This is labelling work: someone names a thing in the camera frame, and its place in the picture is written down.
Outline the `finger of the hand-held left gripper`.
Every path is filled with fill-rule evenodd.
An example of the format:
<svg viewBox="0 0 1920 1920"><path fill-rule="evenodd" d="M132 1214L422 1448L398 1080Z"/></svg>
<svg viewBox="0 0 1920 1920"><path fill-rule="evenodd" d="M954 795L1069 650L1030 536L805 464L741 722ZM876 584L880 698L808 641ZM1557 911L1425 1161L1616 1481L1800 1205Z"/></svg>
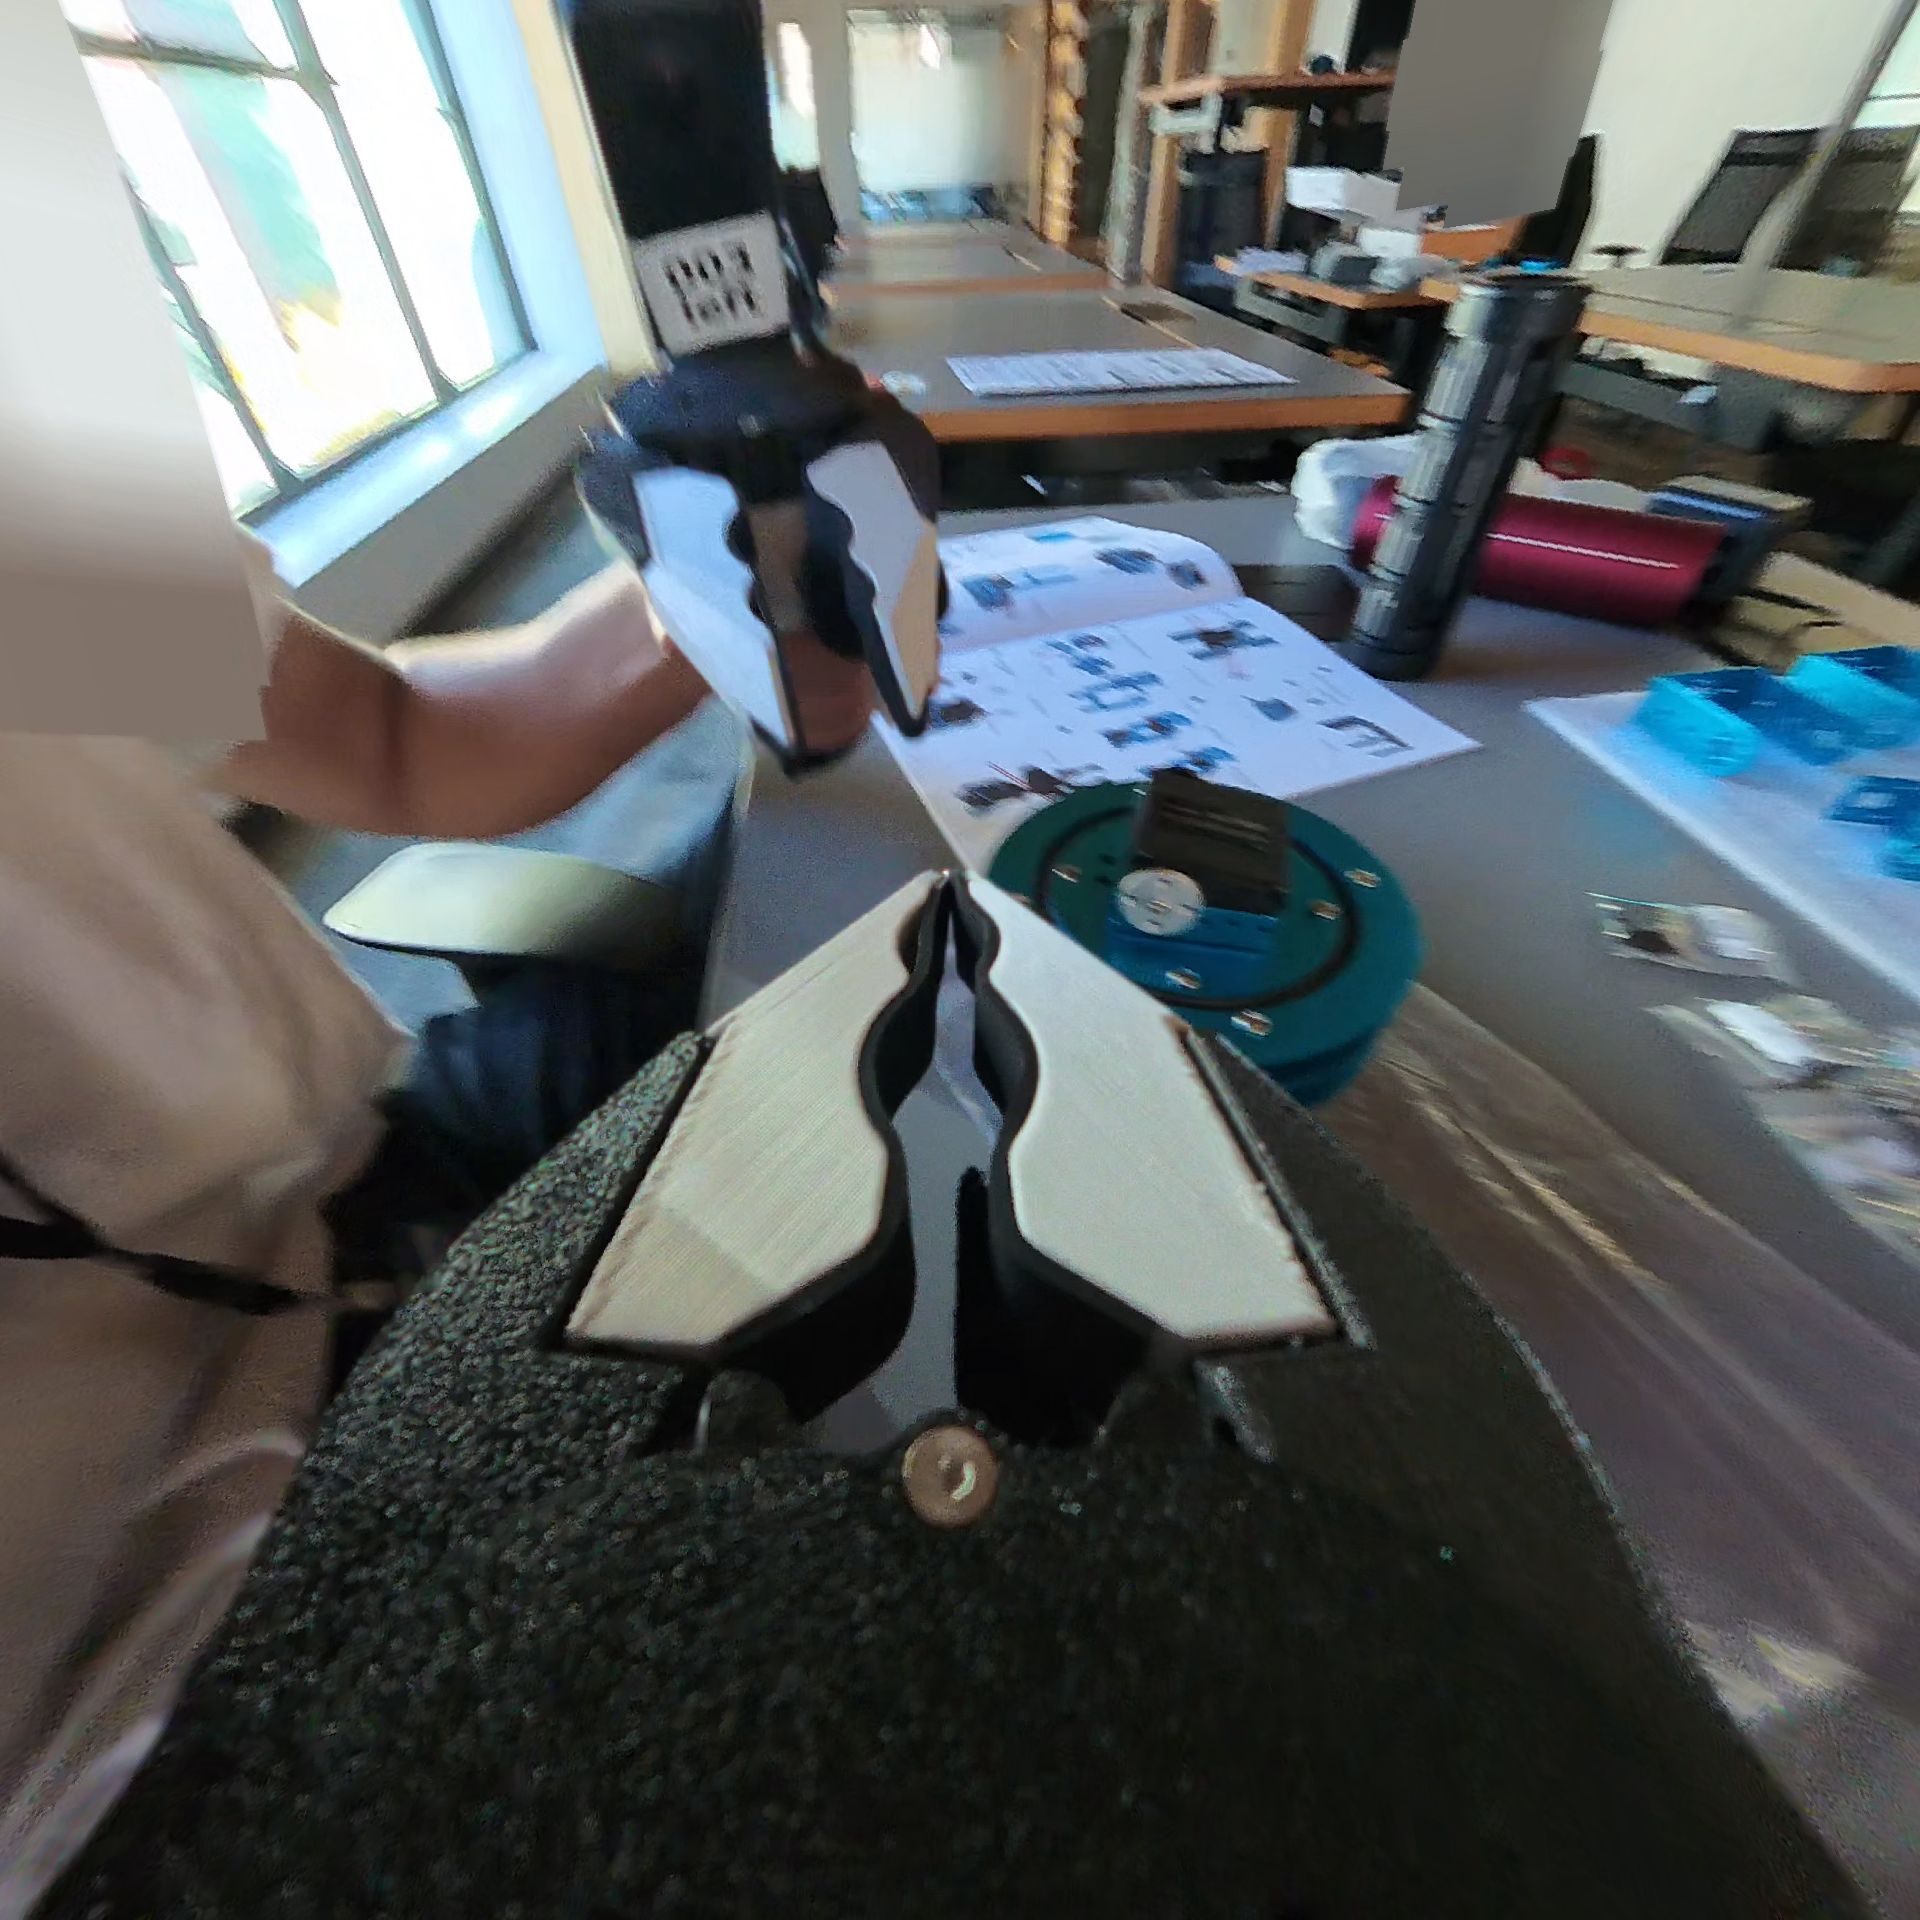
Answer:
<svg viewBox="0 0 1920 1920"><path fill-rule="evenodd" d="M660 626L709 692L798 769L809 743L756 563L729 540L741 520L735 488L696 467L648 467L633 474L632 493L638 572Z"/></svg>
<svg viewBox="0 0 1920 1920"><path fill-rule="evenodd" d="M809 506L880 705L899 735L920 738L941 681L946 574L933 520L880 441L812 458Z"/></svg>

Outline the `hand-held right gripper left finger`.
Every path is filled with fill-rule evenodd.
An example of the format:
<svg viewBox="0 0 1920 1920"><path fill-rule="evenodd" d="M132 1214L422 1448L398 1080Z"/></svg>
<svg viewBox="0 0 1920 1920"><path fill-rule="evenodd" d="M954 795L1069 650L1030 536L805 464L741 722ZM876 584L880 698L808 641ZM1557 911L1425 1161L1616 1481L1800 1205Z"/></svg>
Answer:
<svg viewBox="0 0 1920 1920"><path fill-rule="evenodd" d="M931 1064L951 875L910 878L707 1025L568 1313L590 1355L737 1371L813 1420L907 1329L895 1116Z"/></svg>

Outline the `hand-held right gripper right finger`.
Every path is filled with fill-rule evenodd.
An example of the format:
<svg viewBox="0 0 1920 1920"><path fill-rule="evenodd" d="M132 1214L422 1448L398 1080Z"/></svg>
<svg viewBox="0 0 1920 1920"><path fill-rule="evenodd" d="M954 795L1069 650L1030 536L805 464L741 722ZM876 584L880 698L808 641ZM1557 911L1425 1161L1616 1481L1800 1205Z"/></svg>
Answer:
<svg viewBox="0 0 1920 1920"><path fill-rule="evenodd" d="M1106 1412L1142 1374L1339 1339L1325 1264L1199 1034L995 882L956 875L950 900L1019 1388Z"/></svg>

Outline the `blue round turntable base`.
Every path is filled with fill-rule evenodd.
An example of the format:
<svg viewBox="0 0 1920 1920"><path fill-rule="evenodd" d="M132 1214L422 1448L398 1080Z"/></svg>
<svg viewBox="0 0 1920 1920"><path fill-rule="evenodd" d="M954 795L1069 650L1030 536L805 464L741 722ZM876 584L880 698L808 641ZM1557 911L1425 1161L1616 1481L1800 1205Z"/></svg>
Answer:
<svg viewBox="0 0 1920 1920"><path fill-rule="evenodd" d="M1368 1064L1422 967L1418 913L1352 834L1290 804L1290 894L1274 920L1205 909L1192 880L1127 873L1149 778L1054 798L986 875L1305 1108Z"/></svg>

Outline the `black servo motor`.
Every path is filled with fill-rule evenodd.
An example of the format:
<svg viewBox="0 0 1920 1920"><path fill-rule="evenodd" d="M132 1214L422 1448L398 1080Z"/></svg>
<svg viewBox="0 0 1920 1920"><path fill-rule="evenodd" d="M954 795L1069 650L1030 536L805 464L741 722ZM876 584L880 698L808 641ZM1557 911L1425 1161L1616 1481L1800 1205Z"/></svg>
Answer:
<svg viewBox="0 0 1920 1920"><path fill-rule="evenodd" d="M1181 766L1156 769L1134 811L1124 872L1181 875L1205 909L1275 920L1290 896L1290 814L1258 789Z"/></svg>

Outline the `grey desk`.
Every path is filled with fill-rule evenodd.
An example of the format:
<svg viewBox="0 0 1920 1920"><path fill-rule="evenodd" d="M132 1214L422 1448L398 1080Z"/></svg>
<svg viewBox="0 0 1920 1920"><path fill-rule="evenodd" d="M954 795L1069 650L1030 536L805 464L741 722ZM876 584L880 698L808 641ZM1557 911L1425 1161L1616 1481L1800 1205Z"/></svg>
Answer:
<svg viewBox="0 0 1920 1920"><path fill-rule="evenodd" d="M1403 696L1476 749L1308 799L1384 855L1423 928L1419 993L1543 1070L1708 1205L1916 1343L1916 1265L1853 1221L1657 1017L1679 972L1613 956L1594 894L1753 907L1812 995L1873 1025L1907 1001L1550 731L1533 702L1687 668L1677 640L1474 601L1435 677ZM1914 1851L1916 1730L1881 1715L1750 1726L1781 1780L1860 1853Z"/></svg>

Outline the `person's dark pants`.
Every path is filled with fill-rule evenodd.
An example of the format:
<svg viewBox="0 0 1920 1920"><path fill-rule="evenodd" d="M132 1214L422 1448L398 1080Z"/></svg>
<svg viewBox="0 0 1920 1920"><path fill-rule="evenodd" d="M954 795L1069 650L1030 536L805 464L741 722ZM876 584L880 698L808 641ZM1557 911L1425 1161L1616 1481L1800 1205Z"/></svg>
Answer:
<svg viewBox="0 0 1920 1920"><path fill-rule="evenodd" d="M700 1012L701 969L527 966L428 1020L367 1173L413 1217L472 1217L622 1091Z"/></svg>

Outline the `white paper sheet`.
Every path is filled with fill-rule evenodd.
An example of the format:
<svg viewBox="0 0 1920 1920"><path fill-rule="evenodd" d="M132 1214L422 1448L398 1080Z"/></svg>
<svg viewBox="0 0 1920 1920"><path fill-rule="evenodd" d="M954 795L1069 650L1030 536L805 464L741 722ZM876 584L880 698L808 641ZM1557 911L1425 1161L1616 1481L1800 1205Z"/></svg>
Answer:
<svg viewBox="0 0 1920 1920"><path fill-rule="evenodd" d="M1220 348L950 353L948 372L979 399L1192 394L1284 387L1294 375Z"/></svg>

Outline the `large clear plastic bag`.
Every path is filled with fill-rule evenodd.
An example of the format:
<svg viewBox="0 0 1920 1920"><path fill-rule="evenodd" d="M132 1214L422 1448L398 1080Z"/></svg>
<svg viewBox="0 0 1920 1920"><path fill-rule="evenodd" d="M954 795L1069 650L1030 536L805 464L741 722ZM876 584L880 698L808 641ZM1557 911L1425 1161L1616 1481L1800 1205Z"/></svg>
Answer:
<svg viewBox="0 0 1920 1920"><path fill-rule="evenodd" d="M1689 1637L1747 1726L1916 1730L1916 1343L1425 992L1332 1117L1184 1043L1346 1346L1236 1355L1271 1449L1624 1673Z"/></svg>

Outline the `white plastic bag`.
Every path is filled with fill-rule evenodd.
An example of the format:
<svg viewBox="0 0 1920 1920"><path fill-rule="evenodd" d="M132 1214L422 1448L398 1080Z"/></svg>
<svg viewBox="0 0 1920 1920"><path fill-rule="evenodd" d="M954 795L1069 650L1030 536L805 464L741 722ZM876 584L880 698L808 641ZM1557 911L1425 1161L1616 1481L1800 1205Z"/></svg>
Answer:
<svg viewBox="0 0 1920 1920"><path fill-rule="evenodd" d="M1317 439L1299 451L1290 478L1295 529L1348 554L1362 506L1380 478L1393 484L1407 467L1418 437Z"/></svg>

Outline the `paned window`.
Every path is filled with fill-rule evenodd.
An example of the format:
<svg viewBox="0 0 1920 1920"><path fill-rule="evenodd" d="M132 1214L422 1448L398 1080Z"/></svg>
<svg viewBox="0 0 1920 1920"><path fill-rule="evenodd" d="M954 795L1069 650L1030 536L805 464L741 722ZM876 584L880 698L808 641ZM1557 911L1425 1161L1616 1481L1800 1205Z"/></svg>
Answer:
<svg viewBox="0 0 1920 1920"><path fill-rule="evenodd" d="M425 2L59 2L228 508L258 520L534 332Z"/></svg>

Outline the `black ribbed cylinder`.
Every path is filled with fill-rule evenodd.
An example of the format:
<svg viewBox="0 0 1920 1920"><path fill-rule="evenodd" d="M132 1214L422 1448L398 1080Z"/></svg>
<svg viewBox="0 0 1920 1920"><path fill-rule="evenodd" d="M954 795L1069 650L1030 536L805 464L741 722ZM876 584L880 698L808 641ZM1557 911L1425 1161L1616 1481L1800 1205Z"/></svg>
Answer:
<svg viewBox="0 0 1920 1920"><path fill-rule="evenodd" d="M1381 681L1428 677L1476 581L1515 467L1539 441L1578 346L1588 284L1505 265L1464 279L1339 650Z"/></svg>

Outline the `group of small screw bags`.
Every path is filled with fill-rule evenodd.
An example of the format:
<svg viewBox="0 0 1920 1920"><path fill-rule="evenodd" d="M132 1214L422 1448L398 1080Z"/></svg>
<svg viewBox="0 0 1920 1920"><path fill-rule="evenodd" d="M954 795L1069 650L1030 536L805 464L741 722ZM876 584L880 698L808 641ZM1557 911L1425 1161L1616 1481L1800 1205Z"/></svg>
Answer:
<svg viewBox="0 0 1920 1920"><path fill-rule="evenodd" d="M1729 906L1589 896L1619 958L1687 976L1653 1007L1711 1061L1762 1128L1860 1221L1916 1239L1918 1043L1802 990L1764 918Z"/></svg>

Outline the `dark power adapter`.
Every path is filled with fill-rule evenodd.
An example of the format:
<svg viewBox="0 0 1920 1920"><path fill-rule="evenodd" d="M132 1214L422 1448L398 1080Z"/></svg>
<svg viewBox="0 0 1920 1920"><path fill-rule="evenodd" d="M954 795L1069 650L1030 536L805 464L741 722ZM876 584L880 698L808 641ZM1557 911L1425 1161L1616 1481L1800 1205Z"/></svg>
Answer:
<svg viewBox="0 0 1920 1920"><path fill-rule="evenodd" d="M1642 511L1706 522L1718 529L1714 557L1691 596L1691 608L1706 611L1726 608L1758 585L1769 556L1807 525L1812 497L1693 474L1648 492Z"/></svg>

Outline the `small blue angled bracket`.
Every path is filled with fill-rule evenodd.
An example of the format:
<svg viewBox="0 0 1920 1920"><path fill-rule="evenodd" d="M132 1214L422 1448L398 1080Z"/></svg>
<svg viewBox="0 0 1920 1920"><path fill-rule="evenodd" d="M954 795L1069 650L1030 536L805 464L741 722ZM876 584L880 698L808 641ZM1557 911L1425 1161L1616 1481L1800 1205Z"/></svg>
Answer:
<svg viewBox="0 0 1920 1920"><path fill-rule="evenodd" d="M1876 861L1884 875L1918 884L1918 780L1884 774L1852 780L1824 817L1876 834Z"/></svg>

